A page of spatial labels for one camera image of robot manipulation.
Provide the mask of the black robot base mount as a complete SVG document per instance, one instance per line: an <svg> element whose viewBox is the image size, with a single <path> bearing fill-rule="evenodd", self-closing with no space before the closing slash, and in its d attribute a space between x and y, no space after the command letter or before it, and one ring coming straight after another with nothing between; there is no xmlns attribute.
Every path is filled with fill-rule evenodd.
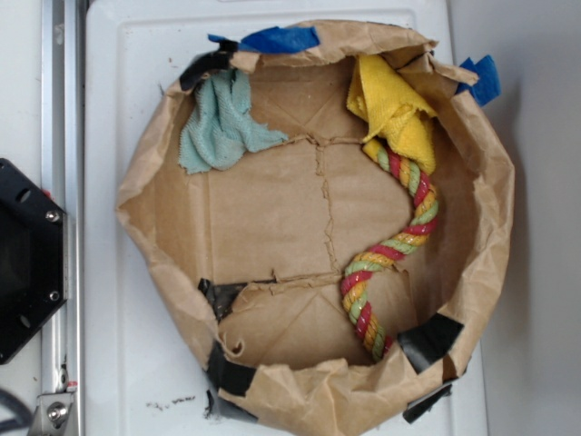
<svg viewBox="0 0 581 436"><path fill-rule="evenodd" d="M64 304L65 212L1 160L1 363L9 363Z"/></svg>

